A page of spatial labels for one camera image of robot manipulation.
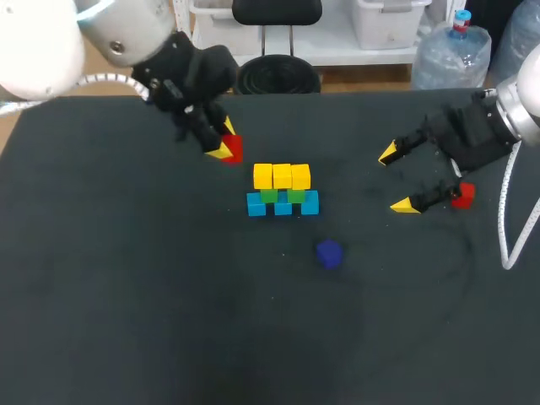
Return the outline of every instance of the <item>green block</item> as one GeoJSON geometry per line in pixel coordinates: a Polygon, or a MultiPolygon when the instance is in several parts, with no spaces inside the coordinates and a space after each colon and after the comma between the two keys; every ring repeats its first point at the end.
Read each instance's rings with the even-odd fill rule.
{"type": "Polygon", "coordinates": [[[278,202],[278,190],[261,190],[261,200],[265,204],[278,202]]]}
{"type": "Polygon", "coordinates": [[[287,190],[287,203],[289,204],[305,203],[305,190],[287,190]]]}

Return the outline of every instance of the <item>cyan block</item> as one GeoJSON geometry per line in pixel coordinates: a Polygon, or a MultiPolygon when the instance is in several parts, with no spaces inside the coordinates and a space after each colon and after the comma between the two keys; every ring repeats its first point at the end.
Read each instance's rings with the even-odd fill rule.
{"type": "Polygon", "coordinates": [[[305,192],[305,202],[302,204],[302,215],[319,214],[319,192],[309,190],[305,192]]]}
{"type": "Polygon", "coordinates": [[[250,217],[264,217],[267,214],[267,206],[262,202],[260,192],[247,193],[247,214],[250,217]]]}
{"type": "Polygon", "coordinates": [[[287,192],[278,193],[278,202],[273,204],[273,213],[275,215],[293,214],[293,204],[287,201],[287,192]]]}

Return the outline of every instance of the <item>wooden floor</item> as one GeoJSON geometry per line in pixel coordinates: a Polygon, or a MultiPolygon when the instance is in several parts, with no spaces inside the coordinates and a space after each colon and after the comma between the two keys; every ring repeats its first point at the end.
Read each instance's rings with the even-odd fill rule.
{"type": "MultiPolygon", "coordinates": [[[[111,67],[90,45],[86,44],[85,73],[116,72],[129,75],[129,69],[111,67]]],[[[364,67],[326,67],[321,69],[323,93],[356,91],[406,90],[409,88],[408,65],[378,65],[364,67]]],[[[69,95],[132,95],[131,89],[120,84],[96,84],[77,89],[69,95]]],[[[0,118],[0,151],[3,150],[18,116],[0,118]]]]}

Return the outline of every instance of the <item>blue block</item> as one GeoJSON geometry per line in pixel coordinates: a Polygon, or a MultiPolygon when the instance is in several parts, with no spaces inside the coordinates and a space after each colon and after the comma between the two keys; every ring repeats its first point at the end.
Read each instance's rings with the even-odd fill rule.
{"type": "Polygon", "coordinates": [[[273,213],[275,215],[293,214],[293,204],[287,202],[287,192],[278,193],[278,202],[273,204],[273,213]]]}
{"type": "Polygon", "coordinates": [[[302,204],[302,215],[319,214],[319,192],[309,190],[305,192],[305,202],[302,204]]]}
{"type": "Polygon", "coordinates": [[[317,259],[325,268],[335,268],[343,262],[343,248],[334,240],[317,245],[317,259]]]}
{"type": "Polygon", "coordinates": [[[247,214],[250,217],[264,217],[267,214],[267,205],[262,202],[260,192],[248,192],[247,214]]]}

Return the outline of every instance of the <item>plastic container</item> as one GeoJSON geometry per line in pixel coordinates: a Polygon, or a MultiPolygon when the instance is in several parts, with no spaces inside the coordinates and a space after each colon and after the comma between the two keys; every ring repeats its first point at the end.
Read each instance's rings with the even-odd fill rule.
{"type": "Polygon", "coordinates": [[[420,19],[431,0],[353,0],[353,24],[363,49],[409,48],[416,41],[420,19]]]}
{"type": "Polygon", "coordinates": [[[225,45],[233,55],[261,53],[261,27],[236,22],[233,0],[190,0],[190,11],[198,25],[197,47],[225,45]]]}
{"type": "Polygon", "coordinates": [[[521,65],[540,44],[540,0],[525,0],[506,25],[495,53],[490,77],[493,85],[517,74],[521,65]]]}
{"type": "Polygon", "coordinates": [[[458,11],[453,27],[440,27],[418,46],[413,89],[482,87],[491,58],[488,31],[470,27],[471,13],[458,11]]]}

